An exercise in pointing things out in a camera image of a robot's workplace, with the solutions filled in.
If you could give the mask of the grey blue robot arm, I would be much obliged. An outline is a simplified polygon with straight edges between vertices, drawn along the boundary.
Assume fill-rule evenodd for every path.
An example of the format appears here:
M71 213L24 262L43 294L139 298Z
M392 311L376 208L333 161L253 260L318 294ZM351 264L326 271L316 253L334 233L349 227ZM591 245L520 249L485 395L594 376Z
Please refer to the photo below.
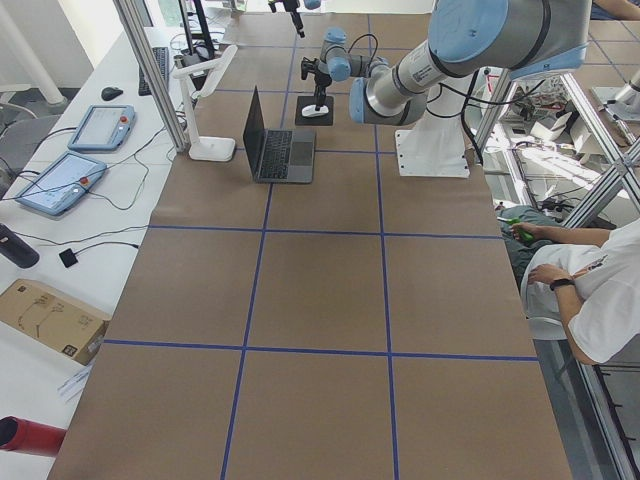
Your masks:
M320 60L336 81L352 78L349 112L361 124L407 125L419 120L428 90L482 67L511 79L540 80L579 68L586 56L588 1L448 0L436 3L428 37L395 66L354 61L337 29L325 34Z

